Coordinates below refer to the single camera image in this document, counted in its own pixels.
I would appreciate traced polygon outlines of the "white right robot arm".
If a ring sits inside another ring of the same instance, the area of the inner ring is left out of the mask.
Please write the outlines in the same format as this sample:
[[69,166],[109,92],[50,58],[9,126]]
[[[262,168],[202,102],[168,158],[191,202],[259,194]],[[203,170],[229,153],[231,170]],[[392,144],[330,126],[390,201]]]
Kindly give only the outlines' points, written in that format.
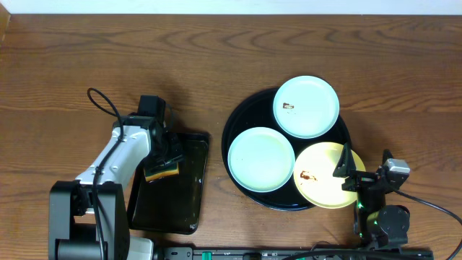
[[341,189],[357,195],[354,231],[364,247],[390,249],[408,242],[410,213],[404,206],[386,204],[385,195],[399,189],[410,172],[407,162],[388,149],[375,172],[358,170],[350,143],[344,144],[333,177],[343,178]]

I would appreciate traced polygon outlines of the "green and yellow sponge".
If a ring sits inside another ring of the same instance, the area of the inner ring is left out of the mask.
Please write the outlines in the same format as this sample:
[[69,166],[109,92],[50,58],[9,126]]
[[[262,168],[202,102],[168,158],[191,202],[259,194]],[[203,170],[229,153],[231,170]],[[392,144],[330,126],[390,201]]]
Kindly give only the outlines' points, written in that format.
[[144,170],[144,177],[146,182],[156,181],[158,179],[174,176],[177,174],[179,174],[179,166],[177,162],[155,168],[146,168]]

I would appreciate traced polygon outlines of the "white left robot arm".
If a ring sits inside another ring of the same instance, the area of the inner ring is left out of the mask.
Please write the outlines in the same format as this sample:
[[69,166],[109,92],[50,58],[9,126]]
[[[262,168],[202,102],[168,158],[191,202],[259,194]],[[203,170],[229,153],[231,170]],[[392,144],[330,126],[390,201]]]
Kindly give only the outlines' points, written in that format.
[[153,241],[130,234],[123,191],[144,161],[169,162],[165,132],[163,116],[123,116],[86,171],[52,186],[49,259],[153,258]]

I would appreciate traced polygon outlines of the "black rectangular tray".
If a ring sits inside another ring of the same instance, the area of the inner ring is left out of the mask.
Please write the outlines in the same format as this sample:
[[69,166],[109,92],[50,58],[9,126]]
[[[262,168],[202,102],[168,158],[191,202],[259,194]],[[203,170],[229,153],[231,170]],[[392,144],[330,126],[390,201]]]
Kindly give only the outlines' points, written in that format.
[[133,230],[190,235],[199,225],[208,134],[178,134],[184,161],[179,173],[146,181],[140,165],[128,201],[128,226]]

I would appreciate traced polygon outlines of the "light green plate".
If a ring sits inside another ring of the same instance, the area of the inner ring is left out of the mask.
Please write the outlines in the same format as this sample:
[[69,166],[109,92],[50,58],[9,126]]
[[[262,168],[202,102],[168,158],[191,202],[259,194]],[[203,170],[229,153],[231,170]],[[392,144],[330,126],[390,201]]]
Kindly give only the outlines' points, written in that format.
[[266,193],[281,188],[292,177],[295,152],[280,132],[254,127],[232,141],[227,162],[231,176],[244,189]]

